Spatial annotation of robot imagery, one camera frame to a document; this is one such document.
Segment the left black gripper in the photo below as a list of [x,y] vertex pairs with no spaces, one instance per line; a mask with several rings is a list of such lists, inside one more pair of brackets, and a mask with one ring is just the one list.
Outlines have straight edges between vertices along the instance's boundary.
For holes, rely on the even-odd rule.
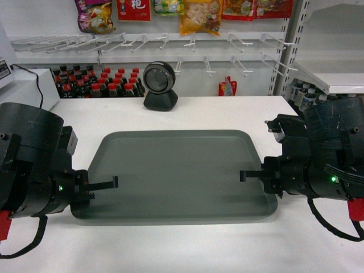
[[88,191],[118,188],[117,176],[113,176],[112,181],[88,184],[88,172],[84,169],[67,173],[53,171],[49,178],[52,181],[52,194],[48,213],[60,213],[68,205],[86,208],[92,196]]

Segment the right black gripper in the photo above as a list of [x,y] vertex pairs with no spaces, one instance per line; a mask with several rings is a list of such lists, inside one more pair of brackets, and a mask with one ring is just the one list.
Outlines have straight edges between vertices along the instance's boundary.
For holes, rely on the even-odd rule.
[[264,191],[277,194],[282,197],[283,191],[289,195],[311,196],[312,189],[308,183],[308,159],[267,156],[262,164],[262,171],[239,172],[240,182],[246,182],[247,178],[261,178],[264,172],[268,177],[261,178]]

